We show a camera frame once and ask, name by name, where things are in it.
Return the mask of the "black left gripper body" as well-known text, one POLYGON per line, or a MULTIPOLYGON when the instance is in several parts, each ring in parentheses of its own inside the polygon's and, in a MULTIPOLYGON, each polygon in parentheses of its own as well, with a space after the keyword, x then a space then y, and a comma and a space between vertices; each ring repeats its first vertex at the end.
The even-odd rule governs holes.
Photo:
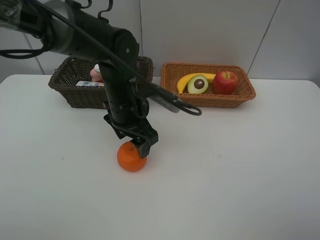
POLYGON ((104 106, 108 122, 119 139, 131 138, 130 142, 136 146, 143 144, 153 146, 159 141, 158 132, 147 120, 150 105, 146 98, 121 98, 120 95, 108 95, 104 106))

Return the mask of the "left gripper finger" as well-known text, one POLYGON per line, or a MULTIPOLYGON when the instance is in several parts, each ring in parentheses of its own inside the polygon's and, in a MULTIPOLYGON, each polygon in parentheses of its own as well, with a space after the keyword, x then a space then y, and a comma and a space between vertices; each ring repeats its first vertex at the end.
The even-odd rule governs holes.
POLYGON ((150 139, 139 138, 137 140, 136 148, 141 158, 145 158, 149 155, 152 146, 152 141, 150 139))

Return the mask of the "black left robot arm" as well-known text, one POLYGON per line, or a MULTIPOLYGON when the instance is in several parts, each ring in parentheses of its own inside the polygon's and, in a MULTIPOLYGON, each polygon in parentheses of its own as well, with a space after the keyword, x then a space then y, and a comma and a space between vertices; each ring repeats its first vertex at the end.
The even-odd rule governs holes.
POLYGON ((98 64, 106 93, 104 119, 119 138, 130 137, 145 158, 158 141, 147 120, 148 97, 156 89, 138 71, 139 45, 133 34, 84 12, 74 0, 3 0, 0 25, 39 39, 38 49, 5 49, 8 59, 29 59, 54 52, 98 64))

